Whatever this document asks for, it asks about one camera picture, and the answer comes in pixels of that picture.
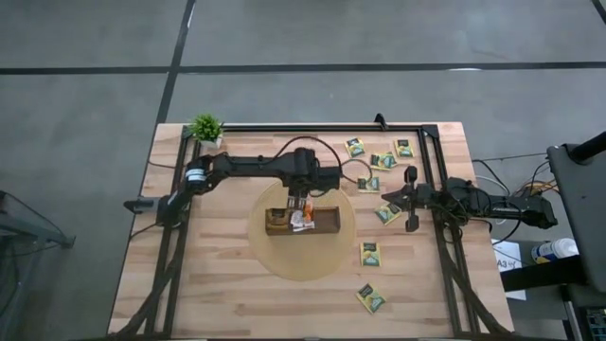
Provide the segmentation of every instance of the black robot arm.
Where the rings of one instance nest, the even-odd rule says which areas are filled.
[[[297,148],[278,157],[239,157],[221,153],[204,155],[186,167],[183,181],[171,195],[160,198],[156,222],[173,226],[180,222],[180,212],[194,195],[202,195],[228,177],[275,177],[289,189],[287,207],[302,208],[312,190],[339,189],[341,168],[321,167],[315,151]]]
[[[490,195],[476,188],[471,181],[449,178],[441,190],[433,190],[429,184],[419,184],[417,168],[408,167],[404,172],[406,185],[400,190],[382,195],[387,202],[409,212],[406,230],[419,228],[415,208],[438,208],[447,213],[449,221],[462,225],[471,217],[515,219],[530,226],[549,228],[558,223],[551,203],[541,196]]]

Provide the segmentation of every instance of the gray concrete floor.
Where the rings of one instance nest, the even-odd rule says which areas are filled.
[[[2,1],[0,67],[169,65],[185,3]],[[606,61],[606,26],[589,0],[198,0],[182,64],[579,61]],[[139,190],[165,81],[0,76],[0,188],[78,235],[73,250],[43,257],[20,339],[105,333],[132,221],[121,203]],[[229,122],[460,120],[472,156],[494,157],[603,131],[605,82],[594,69],[180,75],[168,122],[201,112]],[[493,166],[514,188],[541,161]],[[570,235],[550,199],[561,225],[514,239]],[[516,328],[553,335],[528,309],[512,307]]]

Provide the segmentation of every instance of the plastic bottle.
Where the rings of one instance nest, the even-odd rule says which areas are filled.
[[[532,259],[537,264],[546,263],[566,257],[572,257],[579,254],[577,243],[570,238],[561,238],[553,242],[546,242],[537,245],[530,251]]]

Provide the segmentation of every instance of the wooden tabletop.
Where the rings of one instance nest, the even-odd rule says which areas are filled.
[[[437,123],[449,176],[475,179],[463,126],[459,122]],[[150,161],[174,165],[181,124],[158,126]],[[229,133],[220,152],[237,156],[274,155],[297,133]],[[415,157],[399,159],[392,171],[376,171],[382,192],[402,187],[406,165],[419,168],[419,183],[425,182],[416,135],[409,133],[318,133],[339,156],[348,159],[344,142],[353,137],[365,143],[370,153],[393,151],[393,141],[408,138]],[[336,164],[322,145],[309,140],[296,147],[316,150],[323,166]],[[433,153],[437,183],[437,166]],[[366,176],[358,163],[344,166],[350,177]],[[148,166],[142,195],[162,196],[170,191],[173,170]],[[173,325],[173,337],[431,337],[450,336],[451,325],[445,301],[436,236],[428,211],[420,210],[420,228],[404,231],[405,215],[383,226],[373,210],[384,204],[378,193],[359,193],[342,181],[356,214],[357,238],[349,257],[332,275],[311,281],[292,281],[268,272],[252,253],[246,233],[251,207],[276,179],[232,178],[217,189],[196,197],[192,203],[186,256]],[[134,231],[153,222],[143,214]],[[110,332],[118,331],[139,308],[152,287],[161,228],[152,228],[131,241],[120,280]],[[378,242],[383,266],[360,266],[360,242]],[[513,330],[503,285],[484,223],[464,227],[463,246],[472,287],[486,307],[506,328]],[[357,290],[371,283],[387,303],[370,315],[357,300]],[[465,321],[463,300],[457,302]]]

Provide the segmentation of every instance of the potted plant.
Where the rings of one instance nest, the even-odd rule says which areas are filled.
[[[223,124],[211,114],[200,114],[193,119],[189,130],[203,147],[219,149],[223,140],[222,126]]]

